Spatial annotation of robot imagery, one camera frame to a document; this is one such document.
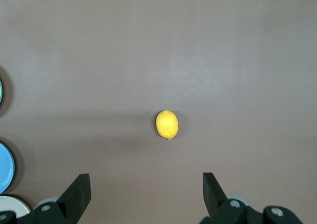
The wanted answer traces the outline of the brown table cover mat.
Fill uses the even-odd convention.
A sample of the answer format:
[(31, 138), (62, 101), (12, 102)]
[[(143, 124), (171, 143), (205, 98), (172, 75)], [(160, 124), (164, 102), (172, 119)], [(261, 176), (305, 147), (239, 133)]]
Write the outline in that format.
[(80, 224), (198, 224), (213, 172), (317, 224), (317, 0), (0, 0), (0, 76), (32, 206), (89, 173)]

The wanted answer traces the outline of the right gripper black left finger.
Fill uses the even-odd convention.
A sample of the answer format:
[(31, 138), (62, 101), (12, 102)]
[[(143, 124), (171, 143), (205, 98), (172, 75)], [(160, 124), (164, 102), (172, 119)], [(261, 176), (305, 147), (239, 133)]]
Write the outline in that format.
[(1, 211), (0, 224), (78, 224), (90, 200), (90, 176), (80, 174), (55, 202), (45, 202), (19, 218), (14, 211)]

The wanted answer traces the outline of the pale beige round plate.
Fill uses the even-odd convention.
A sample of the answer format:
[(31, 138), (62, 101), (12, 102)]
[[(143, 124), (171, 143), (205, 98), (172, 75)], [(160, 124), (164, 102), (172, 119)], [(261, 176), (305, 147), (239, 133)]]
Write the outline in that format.
[(12, 196), (0, 196), (0, 212), (7, 211), (15, 212), (17, 219), (31, 213), (31, 209), (22, 200)]

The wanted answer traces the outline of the yellow lemon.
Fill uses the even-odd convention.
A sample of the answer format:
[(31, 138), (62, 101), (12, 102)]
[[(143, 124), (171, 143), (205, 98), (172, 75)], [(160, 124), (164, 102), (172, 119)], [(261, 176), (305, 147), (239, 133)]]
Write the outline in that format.
[(161, 111), (156, 117), (158, 134), (167, 139), (173, 139), (178, 133), (179, 123), (176, 115), (168, 110)]

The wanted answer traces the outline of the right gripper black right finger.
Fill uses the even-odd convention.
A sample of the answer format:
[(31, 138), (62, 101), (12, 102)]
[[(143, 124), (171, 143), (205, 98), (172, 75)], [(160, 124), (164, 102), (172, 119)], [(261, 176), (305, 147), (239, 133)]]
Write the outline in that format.
[(203, 173), (203, 198), (209, 216), (199, 224), (303, 224), (285, 207), (267, 206), (260, 213), (237, 198), (227, 198), (211, 172)]

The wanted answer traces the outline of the blue round plate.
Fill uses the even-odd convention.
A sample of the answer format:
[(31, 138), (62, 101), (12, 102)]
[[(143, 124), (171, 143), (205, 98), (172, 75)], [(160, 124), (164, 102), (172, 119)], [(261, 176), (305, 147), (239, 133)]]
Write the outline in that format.
[(15, 174), (15, 160), (8, 147), (0, 142), (0, 194), (11, 185)]

